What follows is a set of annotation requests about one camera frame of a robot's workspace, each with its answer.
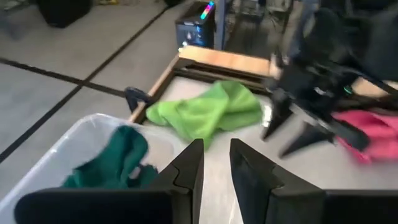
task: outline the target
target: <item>lime green towel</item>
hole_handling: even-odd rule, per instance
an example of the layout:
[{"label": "lime green towel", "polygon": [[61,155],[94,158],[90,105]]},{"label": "lime green towel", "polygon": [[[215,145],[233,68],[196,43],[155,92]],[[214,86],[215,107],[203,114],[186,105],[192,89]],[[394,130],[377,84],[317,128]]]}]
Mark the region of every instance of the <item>lime green towel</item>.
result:
[{"label": "lime green towel", "polygon": [[258,99],[242,84],[218,81],[196,98],[158,102],[146,115],[157,125],[172,126],[187,141],[203,139],[207,149],[215,131],[257,123],[262,110]]},{"label": "lime green towel", "polygon": [[[130,126],[120,126],[102,152],[77,167],[63,187],[126,189],[147,185],[157,176],[154,167],[140,165],[147,151],[148,143],[140,133]],[[137,171],[135,177],[130,178],[133,171]]]}]

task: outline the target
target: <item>pink cloth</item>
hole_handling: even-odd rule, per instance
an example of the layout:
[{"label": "pink cloth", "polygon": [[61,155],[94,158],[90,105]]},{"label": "pink cloth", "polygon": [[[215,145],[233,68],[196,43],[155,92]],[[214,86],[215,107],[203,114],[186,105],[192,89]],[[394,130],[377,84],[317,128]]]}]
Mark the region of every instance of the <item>pink cloth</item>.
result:
[{"label": "pink cloth", "polygon": [[398,116],[351,110],[335,114],[334,117],[356,126],[369,136],[371,143],[364,152],[359,152],[338,138],[359,162],[369,164],[371,161],[398,160]]}]

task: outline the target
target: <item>gray table surface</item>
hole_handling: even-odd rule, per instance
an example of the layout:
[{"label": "gray table surface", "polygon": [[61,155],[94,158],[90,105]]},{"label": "gray table surface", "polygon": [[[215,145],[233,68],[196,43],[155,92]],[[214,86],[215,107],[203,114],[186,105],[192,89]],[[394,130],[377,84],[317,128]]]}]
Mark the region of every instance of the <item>gray table surface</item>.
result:
[{"label": "gray table surface", "polygon": [[[206,83],[175,78],[161,100],[192,98],[208,87]],[[262,104],[268,103],[265,97],[259,96],[259,99]],[[231,138],[239,138],[291,173],[322,189],[398,189],[398,164],[361,165],[346,149],[327,142],[310,146],[303,153],[280,160],[277,157],[279,151],[296,137],[301,128],[302,120],[293,118],[268,142],[260,139],[261,124],[217,134],[205,152],[200,223],[242,223],[229,165]],[[162,129],[175,134],[171,128]]]}]

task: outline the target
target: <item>white plastic bin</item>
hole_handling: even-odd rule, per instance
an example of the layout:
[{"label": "white plastic bin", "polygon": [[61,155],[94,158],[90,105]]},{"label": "white plastic bin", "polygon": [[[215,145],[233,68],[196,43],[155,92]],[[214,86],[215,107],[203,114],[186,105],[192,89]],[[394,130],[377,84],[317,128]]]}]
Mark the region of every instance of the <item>white plastic bin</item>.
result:
[{"label": "white plastic bin", "polygon": [[152,164],[159,171],[184,148],[176,136],[159,128],[132,124],[105,114],[86,116],[76,122],[0,202],[0,223],[15,223],[14,207],[25,194],[62,185],[74,168],[102,151],[120,125],[134,127],[147,139],[149,150],[142,163]]}]

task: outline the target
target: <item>towel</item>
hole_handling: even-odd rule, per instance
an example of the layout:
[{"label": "towel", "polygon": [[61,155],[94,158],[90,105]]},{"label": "towel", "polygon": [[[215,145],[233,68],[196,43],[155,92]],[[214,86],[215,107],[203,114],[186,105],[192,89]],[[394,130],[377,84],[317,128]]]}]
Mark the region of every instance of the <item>towel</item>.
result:
[{"label": "towel", "polygon": [[140,165],[147,151],[148,143],[140,133],[130,126],[120,126],[102,152],[77,167],[63,187],[126,189],[145,186],[157,175],[154,167]]},{"label": "towel", "polygon": [[398,159],[398,116],[351,110],[335,114],[334,117],[356,126],[369,136],[370,144],[363,152],[359,152],[338,138],[339,142],[352,152],[360,163],[370,164],[372,161]]},{"label": "towel", "polygon": [[203,139],[207,149],[217,130],[233,131],[258,123],[262,110],[242,84],[218,81],[196,98],[158,102],[146,110],[146,116],[157,125],[173,127],[187,141]]}]

